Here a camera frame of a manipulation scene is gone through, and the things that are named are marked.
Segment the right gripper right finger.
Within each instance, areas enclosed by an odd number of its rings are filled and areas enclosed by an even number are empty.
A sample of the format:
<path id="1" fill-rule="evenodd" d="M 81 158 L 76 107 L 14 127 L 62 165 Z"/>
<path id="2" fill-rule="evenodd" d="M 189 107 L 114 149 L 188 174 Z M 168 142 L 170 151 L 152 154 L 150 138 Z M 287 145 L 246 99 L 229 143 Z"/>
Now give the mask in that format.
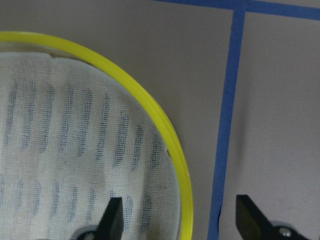
<path id="1" fill-rule="evenodd" d="M 236 196 L 235 224 L 243 240 L 266 240 L 273 232 L 271 222 L 246 194 Z"/>

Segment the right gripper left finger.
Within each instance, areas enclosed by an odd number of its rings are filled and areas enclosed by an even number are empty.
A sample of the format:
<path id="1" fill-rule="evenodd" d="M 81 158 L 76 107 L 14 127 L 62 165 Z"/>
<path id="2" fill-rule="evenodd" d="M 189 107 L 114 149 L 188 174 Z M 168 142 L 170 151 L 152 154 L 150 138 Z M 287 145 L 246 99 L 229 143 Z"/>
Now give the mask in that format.
<path id="1" fill-rule="evenodd" d="M 112 197 L 96 229 L 97 240 L 120 240 L 124 231 L 123 200 Z"/>

